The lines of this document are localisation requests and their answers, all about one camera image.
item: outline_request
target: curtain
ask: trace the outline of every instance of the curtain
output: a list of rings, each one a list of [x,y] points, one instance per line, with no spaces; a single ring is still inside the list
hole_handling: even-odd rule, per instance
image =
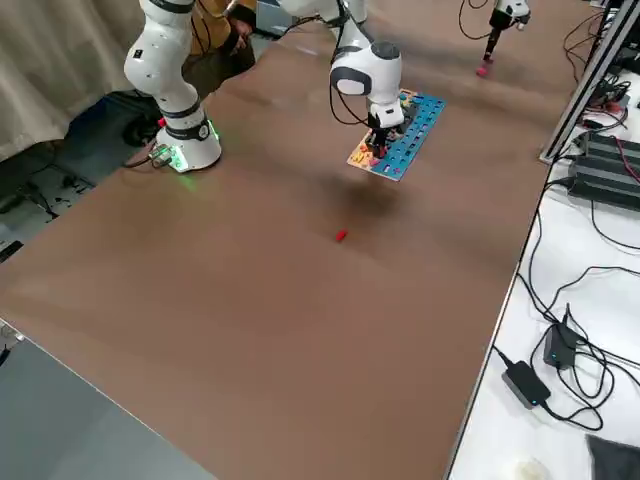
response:
[[[137,0],[0,0],[0,161],[130,89],[124,61],[143,25]]]

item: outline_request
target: blue board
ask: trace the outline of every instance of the blue board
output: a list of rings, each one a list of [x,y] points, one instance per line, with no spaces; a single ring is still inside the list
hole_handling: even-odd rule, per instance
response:
[[[347,161],[349,165],[396,182],[404,176],[446,103],[440,98],[409,90],[402,90],[400,100],[403,107],[413,113],[411,122],[408,125],[405,124],[404,135],[389,143],[389,150],[378,162],[366,146],[367,139],[371,135],[370,131],[349,157]]]

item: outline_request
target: white table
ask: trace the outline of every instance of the white table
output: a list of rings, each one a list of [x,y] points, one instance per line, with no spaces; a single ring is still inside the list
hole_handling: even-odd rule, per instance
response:
[[[633,79],[634,83],[626,122],[628,130],[617,127],[607,134],[640,142],[640,110],[635,107],[640,100],[640,77],[625,74],[624,78]],[[612,122],[602,115],[593,118],[604,124]],[[576,128],[574,133],[578,135],[581,131]],[[551,179],[566,175],[567,164],[559,162]],[[562,187],[553,187],[545,194],[540,213],[543,239],[535,256],[533,283],[546,304],[561,285],[576,279],[591,265],[619,265],[640,271],[640,252],[608,243],[595,231],[587,201],[568,197]],[[609,236],[640,246],[640,214],[598,205],[596,220]],[[519,266],[525,277],[538,236],[536,223]],[[593,343],[640,362],[639,291],[640,278],[618,272],[592,274],[561,295],[553,312],[562,318],[565,304],[570,302],[573,314]],[[496,328],[495,345],[512,361],[528,362],[548,326],[534,309],[523,284],[514,279]],[[543,363],[542,350],[541,347],[536,357],[536,371],[552,392],[549,405],[566,416],[583,405],[560,383],[555,369]],[[596,373],[599,368],[588,359],[579,358],[577,363],[587,372]],[[485,367],[449,479],[513,480],[520,478],[513,475],[515,465],[532,460],[542,464],[553,480],[591,479],[586,432],[553,420],[542,408],[526,410],[503,382],[501,375],[506,367],[495,352],[489,355]],[[640,370],[628,369],[640,379]],[[623,372],[614,369],[614,374],[615,391],[600,409],[604,428],[596,435],[640,446],[640,389]],[[569,372],[565,372],[565,378],[571,378]],[[569,384],[575,387],[573,380]],[[595,385],[594,379],[585,388]],[[589,412],[578,420],[595,424]]]

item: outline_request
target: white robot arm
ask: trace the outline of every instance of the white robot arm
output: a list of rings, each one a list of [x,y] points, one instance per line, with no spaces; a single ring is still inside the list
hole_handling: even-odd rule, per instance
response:
[[[362,24],[366,0],[279,0],[293,16],[318,15],[337,37],[331,85],[344,95],[367,97],[367,124],[384,145],[392,127],[404,122],[400,104],[402,58],[387,42],[376,42]],[[191,48],[191,15],[196,0],[140,0],[144,31],[127,56],[125,73],[140,91],[152,95],[166,126],[158,133],[157,155],[178,172],[208,167],[221,148],[195,88],[182,78]],[[223,15],[236,2],[230,2]]]
[[[279,0],[296,17],[319,15],[337,38],[331,85],[344,95],[366,96],[368,124],[388,129],[404,122],[400,105],[402,57],[388,42],[365,30],[366,0]]]
[[[178,172],[206,168],[222,154],[196,89],[182,78],[194,5],[195,0],[140,0],[146,22],[124,66],[129,81],[153,96],[164,117],[152,154]]]
[[[490,62],[500,34],[508,28],[515,26],[519,31],[531,19],[531,10],[526,0],[497,0],[489,20],[491,33],[484,54],[484,61]]]

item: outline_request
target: red object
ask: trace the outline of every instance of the red object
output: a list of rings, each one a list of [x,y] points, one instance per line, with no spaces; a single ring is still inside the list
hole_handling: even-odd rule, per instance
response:
[[[348,231],[340,230],[338,232],[338,234],[336,235],[336,242],[341,242],[342,240],[344,240],[347,237],[348,234],[349,234]]]
[[[616,141],[616,144],[618,145],[618,150],[620,150],[620,156],[622,157],[622,161],[624,162],[624,168],[627,170],[629,175],[631,175],[633,178],[636,179],[636,182],[640,183],[640,175],[636,173],[636,171],[633,169],[633,167],[629,163],[629,160],[627,160],[627,156],[624,154],[624,148],[622,148],[622,143],[620,143],[620,140],[618,139],[618,137],[613,137],[613,138]]]
[[[605,108],[611,113],[618,113],[620,112],[620,110],[622,110],[622,107],[614,102],[607,103]]]

